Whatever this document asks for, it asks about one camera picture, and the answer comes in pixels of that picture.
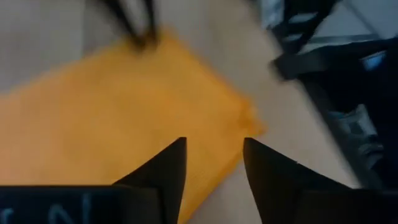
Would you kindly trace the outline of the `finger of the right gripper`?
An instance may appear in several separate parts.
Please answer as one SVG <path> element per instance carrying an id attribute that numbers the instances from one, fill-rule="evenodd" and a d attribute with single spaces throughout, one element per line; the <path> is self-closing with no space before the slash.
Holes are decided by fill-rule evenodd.
<path id="1" fill-rule="evenodd" d="M 147 37 L 152 41 L 152 43 L 158 43 L 158 31 L 157 31 L 157 21 L 156 21 L 156 13 L 155 13 L 155 2 L 154 0 L 143 0 L 143 3 L 146 7 L 147 13 Z"/>
<path id="2" fill-rule="evenodd" d="M 144 41 L 138 36 L 134 26 L 127 18 L 121 0 L 98 0 L 113 16 L 116 24 L 128 35 L 131 44 L 137 51 L 145 47 Z"/>

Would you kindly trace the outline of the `orange microfiber towel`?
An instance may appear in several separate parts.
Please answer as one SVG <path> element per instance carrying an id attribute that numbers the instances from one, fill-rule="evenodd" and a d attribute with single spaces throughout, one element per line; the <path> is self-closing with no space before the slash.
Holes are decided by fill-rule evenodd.
<path id="1" fill-rule="evenodd" d="M 0 184 L 111 184 L 187 139 L 184 224 L 263 132 L 254 106 L 169 32 L 0 93 Z"/>

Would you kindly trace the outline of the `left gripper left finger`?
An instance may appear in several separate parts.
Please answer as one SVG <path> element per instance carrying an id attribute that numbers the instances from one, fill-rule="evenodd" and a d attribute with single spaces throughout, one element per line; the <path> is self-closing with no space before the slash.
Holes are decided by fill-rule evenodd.
<path id="1" fill-rule="evenodd" d="M 177 224 L 186 173 L 179 137 L 111 185 L 0 185 L 0 224 Z"/>

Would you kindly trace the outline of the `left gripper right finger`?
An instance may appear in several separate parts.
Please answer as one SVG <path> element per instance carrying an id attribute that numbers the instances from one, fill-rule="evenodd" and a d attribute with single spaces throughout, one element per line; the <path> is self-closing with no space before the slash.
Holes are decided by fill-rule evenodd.
<path id="1" fill-rule="evenodd" d="M 253 138 L 243 157 L 262 224 L 398 224 L 398 190 L 352 189 Z"/>

